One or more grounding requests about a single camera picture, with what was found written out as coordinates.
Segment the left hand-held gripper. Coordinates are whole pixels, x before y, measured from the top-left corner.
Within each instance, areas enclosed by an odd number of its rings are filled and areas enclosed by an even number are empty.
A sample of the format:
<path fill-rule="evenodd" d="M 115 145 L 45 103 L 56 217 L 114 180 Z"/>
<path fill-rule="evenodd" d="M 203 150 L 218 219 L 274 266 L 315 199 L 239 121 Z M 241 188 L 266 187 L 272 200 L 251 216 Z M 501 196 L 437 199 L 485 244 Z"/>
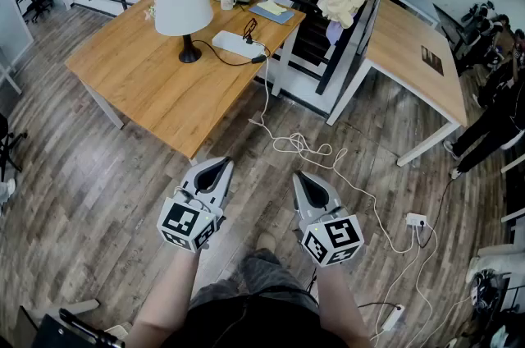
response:
<path fill-rule="evenodd" d="M 172 197 L 165 199 L 157 229 L 163 240 L 196 253 L 218 231 L 223 201 L 230 187 L 234 162 L 230 157 L 210 158 L 192 166 Z M 192 194 L 190 191 L 212 191 Z"/>

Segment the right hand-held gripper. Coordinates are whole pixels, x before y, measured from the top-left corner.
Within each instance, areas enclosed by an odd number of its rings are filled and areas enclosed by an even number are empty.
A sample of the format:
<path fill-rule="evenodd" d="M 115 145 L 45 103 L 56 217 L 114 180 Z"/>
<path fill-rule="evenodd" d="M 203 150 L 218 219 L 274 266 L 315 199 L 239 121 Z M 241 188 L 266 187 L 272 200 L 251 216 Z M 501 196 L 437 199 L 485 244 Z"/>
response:
<path fill-rule="evenodd" d="M 296 171 L 292 175 L 294 207 L 300 216 L 312 216 L 314 209 L 331 210 L 341 206 L 336 189 L 321 177 Z M 353 258 L 364 245 L 364 237 L 355 214 L 324 215 L 299 222 L 303 232 L 301 245 L 313 262 L 324 268 Z"/>

